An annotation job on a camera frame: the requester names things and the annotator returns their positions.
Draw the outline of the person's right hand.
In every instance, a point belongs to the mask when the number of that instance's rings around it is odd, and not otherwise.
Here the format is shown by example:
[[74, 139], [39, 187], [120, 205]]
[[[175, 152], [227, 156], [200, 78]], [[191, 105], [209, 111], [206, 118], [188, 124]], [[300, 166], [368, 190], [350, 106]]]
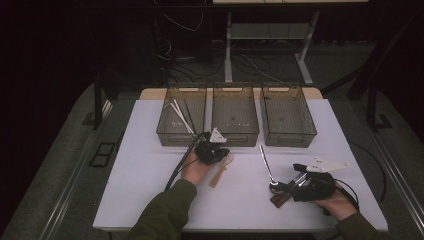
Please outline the person's right hand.
[[339, 190], [336, 190], [329, 198], [315, 200], [314, 204], [326, 209], [338, 222], [357, 213], [357, 209]]

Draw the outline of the person's left hand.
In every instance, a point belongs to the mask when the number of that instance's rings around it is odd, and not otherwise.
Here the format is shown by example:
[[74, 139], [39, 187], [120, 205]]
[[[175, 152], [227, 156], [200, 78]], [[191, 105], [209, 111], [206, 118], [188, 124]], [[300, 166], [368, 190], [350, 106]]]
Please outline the person's left hand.
[[213, 168], [213, 165], [207, 165], [201, 162], [194, 151], [191, 151], [183, 163], [181, 178], [191, 182], [193, 185], [199, 185], [206, 177], [207, 173]]

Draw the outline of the metal floor rail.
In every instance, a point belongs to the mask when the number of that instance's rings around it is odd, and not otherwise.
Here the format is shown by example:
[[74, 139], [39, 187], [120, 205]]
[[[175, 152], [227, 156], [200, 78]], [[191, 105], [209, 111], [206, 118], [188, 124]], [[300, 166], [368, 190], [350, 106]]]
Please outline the metal floor rail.
[[113, 104], [106, 100], [100, 106], [95, 106], [93, 117], [90, 117], [90, 131], [84, 142], [80, 155], [73, 168], [69, 180], [66, 182], [63, 191], [59, 195], [58, 200], [54, 204], [52, 213], [43, 228], [39, 240], [54, 240], [56, 233], [62, 223], [64, 216], [71, 204], [73, 196], [78, 188], [81, 177], [88, 166], [89, 161], [94, 153], [94, 148], [98, 143], [101, 131], [104, 128], [105, 121], [108, 119]]
[[424, 145], [413, 134], [368, 131], [361, 169], [391, 232], [424, 236]]

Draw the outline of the wooden-handled metal fork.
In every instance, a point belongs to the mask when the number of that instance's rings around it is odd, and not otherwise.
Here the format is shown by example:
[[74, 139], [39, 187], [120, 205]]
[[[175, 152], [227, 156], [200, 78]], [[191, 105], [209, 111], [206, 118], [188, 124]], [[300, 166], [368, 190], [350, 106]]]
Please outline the wooden-handled metal fork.
[[290, 193], [290, 189], [294, 186], [302, 186], [306, 183], [305, 180], [300, 181], [299, 183], [295, 183], [293, 181], [289, 182], [288, 184], [283, 184], [283, 192], [281, 194], [274, 194], [270, 201], [274, 204], [275, 207], [280, 208], [282, 207], [292, 196]]

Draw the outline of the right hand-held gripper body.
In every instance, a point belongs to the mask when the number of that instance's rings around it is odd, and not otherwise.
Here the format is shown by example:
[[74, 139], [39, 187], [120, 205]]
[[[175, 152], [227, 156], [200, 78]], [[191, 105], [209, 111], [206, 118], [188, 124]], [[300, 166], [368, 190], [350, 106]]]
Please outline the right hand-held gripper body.
[[315, 157], [307, 166], [305, 181], [301, 187], [304, 188], [304, 200], [323, 200], [330, 197], [336, 190], [335, 179], [331, 175], [332, 171], [347, 169], [349, 163], [335, 162]]

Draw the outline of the metal spoon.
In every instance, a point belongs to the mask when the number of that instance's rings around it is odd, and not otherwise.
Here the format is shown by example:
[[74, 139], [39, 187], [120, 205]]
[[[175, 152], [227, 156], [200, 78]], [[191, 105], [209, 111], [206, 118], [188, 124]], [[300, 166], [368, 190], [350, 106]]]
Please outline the metal spoon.
[[268, 161], [267, 161], [267, 158], [266, 158], [266, 154], [265, 154], [265, 151], [264, 151], [264, 148], [263, 148], [262, 145], [259, 146], [259, 150], [260, 150], [261, 157], [264, 161], [264, 164], [265, 164], [265, 167], [267, 169], [268, 176], [269, 176], [269, 179], [270, 179], [269, 189], [273, 194], [281, 194], [283, 192], [283, 185], [282, 185], [281, 182], [276, 181], [273, 178], [273, 175], [272, 175], [271, 169], [269, 167], [269, 164], [268, 164]]

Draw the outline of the white metal desk frame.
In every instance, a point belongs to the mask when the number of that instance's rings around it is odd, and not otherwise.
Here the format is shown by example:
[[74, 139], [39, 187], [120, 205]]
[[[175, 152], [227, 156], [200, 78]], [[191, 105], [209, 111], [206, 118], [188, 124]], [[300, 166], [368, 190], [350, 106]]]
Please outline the white metal desk frame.
[[[303, 82], [312, 85], [305, 58], [312, 42], [317, 22], [324, 8], [360, 6], [369, 0], [212, 0], [214, 7], [228, 7], [226, 21], [226, 50], [224, 58], [225, 81], [233, 81], [231, 44], [233, 40], [301, 40], [302, 48], [294, 53], [294, 58]], [[311, 11], [308, 22], [301, 23], [234, 23], [232, 14], [236, 10], [264, 10], [294, 13], [297, 10]]]

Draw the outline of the black metal stand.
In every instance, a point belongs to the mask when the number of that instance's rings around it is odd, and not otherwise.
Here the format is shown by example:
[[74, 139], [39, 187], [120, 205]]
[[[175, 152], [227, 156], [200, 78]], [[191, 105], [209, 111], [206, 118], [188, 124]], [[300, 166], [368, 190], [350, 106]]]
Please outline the black metal stand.
[[392, 124], [388, 118], [384, 114], [377, 112], [377, 93], [378, 91], [375, 86], [368, 88], [366, 121], [374, 132], [377, 132], [379, 129], [392, 128]]
[[100, 74], [94, 75], [93, 81], [94, 91], [94, 110], [92, 113], [86, 115], [83, 124], [92, 125], [94, 130], [97, 130], [103, 120], [103, 98]]

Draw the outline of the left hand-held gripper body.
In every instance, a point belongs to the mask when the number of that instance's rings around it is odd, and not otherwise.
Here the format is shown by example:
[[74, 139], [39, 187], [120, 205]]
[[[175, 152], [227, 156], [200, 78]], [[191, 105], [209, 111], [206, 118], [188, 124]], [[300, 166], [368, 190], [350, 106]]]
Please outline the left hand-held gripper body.
[[223, 148], [227, 139], [215, 127], [211, 132], [204, 132], [201, 141], [195, 147], [195, 154], [198, 159], [207, 164], [209, 159], [218, 155], [218, 151]]

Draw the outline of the white chopstick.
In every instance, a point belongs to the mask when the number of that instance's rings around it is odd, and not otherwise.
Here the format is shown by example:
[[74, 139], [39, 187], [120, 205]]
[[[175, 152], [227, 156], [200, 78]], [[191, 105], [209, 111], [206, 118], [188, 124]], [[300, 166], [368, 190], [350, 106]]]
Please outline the white chopstick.
[[177, 104], [175, 103], [171, 103], [170, 104], [171, 107], [173, 108], [174, 112], [178, 115], [178, 117], [180, 118], [180, 120], [183, 122], [183, 124], [185, 125], [187, 131], [189, 134], [193, 134], [191, 127], [189, 126], [189, 124], [187, 123], [184, 115], [182, 114], [182, 111], [179, 109], [179, 107], [177, 106]]
[[179, 118], [181, 119], [181, 121], [184, 123], [187, 131], [189, 134], [194, 134], [193, 129], [191, 128], [191, 126], [188, 124], [178, 102], [176, 99], [173, 99], [173, 102], [171, 103], [171, 107], [174, 109], [174, 111], [176, 112], [176, 114], [179, 116]]

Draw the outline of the smoky clear plastic bin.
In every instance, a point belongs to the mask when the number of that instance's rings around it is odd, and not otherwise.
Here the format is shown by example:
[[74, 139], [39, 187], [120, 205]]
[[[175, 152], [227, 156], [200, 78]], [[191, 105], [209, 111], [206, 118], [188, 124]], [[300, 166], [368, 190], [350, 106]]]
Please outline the smoky clear plastic bin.
[[227, 147], [254, 147], [259, 134], [253, 86], [216, 83], [213, 86], [212, 128], [226, 139]]
[[317, 130], [301, 86], [263, 83], [260, 104], [266, 146], [310, 146]]
[[[168, 86], [156, 133], [162, 146], [189, 146], [204, 131], [207, 89], [205, 84], [175, 83]], [[176, 99], [188, 124], [188, 114], [183, 99], [186, 99], [194, 112], [197, 134], [189, 134], [185, 125], [171, 107]]]

